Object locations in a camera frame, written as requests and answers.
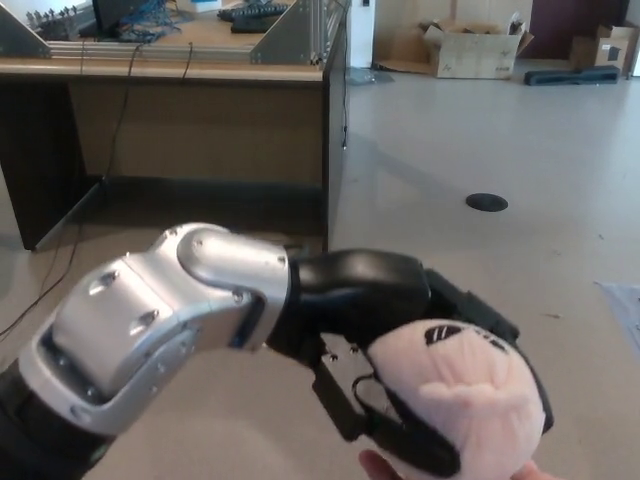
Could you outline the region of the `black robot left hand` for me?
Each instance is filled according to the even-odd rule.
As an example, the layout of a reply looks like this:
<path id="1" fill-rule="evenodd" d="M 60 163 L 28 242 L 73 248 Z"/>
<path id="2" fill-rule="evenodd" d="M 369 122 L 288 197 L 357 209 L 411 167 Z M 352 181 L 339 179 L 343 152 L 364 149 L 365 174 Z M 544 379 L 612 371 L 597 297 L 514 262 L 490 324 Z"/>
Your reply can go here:
<path id="1" fill-rule="evenodd" d="M 340 436 L 412 479 L 510 479 L 554 416 L 519 329 L 419 260 L 343 250 L 291 264 L 267 343 L 309 368 Z"/>

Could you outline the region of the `person's bare hand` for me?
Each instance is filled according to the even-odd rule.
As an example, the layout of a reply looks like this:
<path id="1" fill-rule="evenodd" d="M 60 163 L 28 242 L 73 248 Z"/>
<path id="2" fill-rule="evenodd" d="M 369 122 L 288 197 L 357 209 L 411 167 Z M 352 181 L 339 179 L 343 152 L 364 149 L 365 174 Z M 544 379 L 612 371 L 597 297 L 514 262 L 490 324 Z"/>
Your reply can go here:
<path id="1" fill-rule="evenodd" d="M 364 450 L 359 454 L 359 463 L 371 480 L 403 480 L 395 468 L 379 453 Z M 533 461 L 527 462 L 520 470 L 511 476 L 512 480 L 558 480 L 541 470 Z"/>

